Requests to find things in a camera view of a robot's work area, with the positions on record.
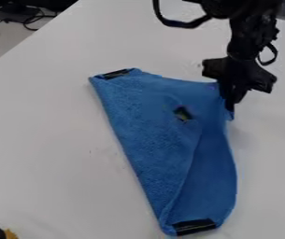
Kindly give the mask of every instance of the blue towel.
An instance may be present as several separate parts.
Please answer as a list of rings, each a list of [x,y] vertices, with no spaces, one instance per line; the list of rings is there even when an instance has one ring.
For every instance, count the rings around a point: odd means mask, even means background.
[[[232,114],[218,84],[138,69],[90,82],[162,230],[219,228],[235,206],[236,172],[225,135]]]

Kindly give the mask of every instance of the table surface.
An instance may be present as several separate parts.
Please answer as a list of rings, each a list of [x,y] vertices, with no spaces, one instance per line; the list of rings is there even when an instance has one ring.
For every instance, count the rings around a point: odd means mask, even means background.
[[[274,92],[251,92],[229,125],[236,208],[219,230],[186,238],[285,238],[285,21],[278,26]],[[151,1],[80,0],[2,57],[0,223],[21,239],[164,238],[87,78],[139,67],[197,80],[229,37],[227,21],[166,28]]]

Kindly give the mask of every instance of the gray floor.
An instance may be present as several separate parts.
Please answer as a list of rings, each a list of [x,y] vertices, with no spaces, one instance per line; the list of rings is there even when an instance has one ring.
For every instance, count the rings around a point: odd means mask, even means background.
[[[44,9],[45,13],[48,15],[53,15],[53,12],[50,12]],[[32,28],[40,28],[48,23],[50,19],[43,19],[37,21],[29,26]],[[16,22],[0,23],[0,57],[6,54],[9,50],[13,49],[19,43],[21,43],[25,38],[32,35],[34,32],[26,30],[22,24]]]

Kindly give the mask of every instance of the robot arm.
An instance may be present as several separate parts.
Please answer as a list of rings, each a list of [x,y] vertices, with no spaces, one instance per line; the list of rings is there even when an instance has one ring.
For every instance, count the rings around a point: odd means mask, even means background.
[[[277,78],[258,65],[273,63],[278,51],[271,44],[277,39],[276,27],[280,0],[184,0],[200,4],[206,15],[190,22],[166,19],[160,10],[159,0],[153,0],[157,18],[166,26],[196,28],[216,19],[229,19],[232,30],[227,56],[203,61],[203,76],[212,77],[220,84],[221,96],[227,109],[234,111],[250,90],[270,93]],[[262,62],[260,52],[268,47],[274,59]]]

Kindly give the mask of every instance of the yellow object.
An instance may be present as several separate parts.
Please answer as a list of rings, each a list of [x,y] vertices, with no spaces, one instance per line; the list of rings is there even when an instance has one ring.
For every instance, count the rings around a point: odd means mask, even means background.
[[[18,239],[18,236],[13,233],[11,230],[5,230],[6,239]]]

